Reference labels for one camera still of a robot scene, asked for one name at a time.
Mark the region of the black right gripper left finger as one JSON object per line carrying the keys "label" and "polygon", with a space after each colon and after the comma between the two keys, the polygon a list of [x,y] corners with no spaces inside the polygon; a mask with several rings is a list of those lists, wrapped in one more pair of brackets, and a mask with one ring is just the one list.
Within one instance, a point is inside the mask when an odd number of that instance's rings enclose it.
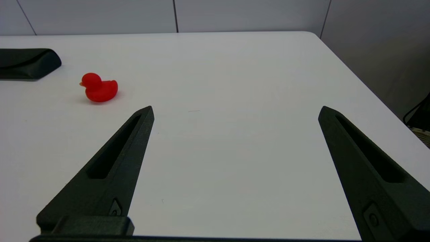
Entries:
{"label": "black right gripper left finger", "polygon": [[131,236],[131,201],[155,121],[136,111],[36,217],[41,235]]}

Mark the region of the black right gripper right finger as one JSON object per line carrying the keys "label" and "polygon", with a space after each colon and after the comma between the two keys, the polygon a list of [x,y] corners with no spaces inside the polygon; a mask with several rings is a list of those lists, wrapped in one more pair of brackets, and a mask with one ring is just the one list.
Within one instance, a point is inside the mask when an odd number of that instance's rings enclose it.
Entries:
{"label": "black right gripper right finger", "polygon": [[429,191],[337,110],[318,122],[361,239],[428,242]]}

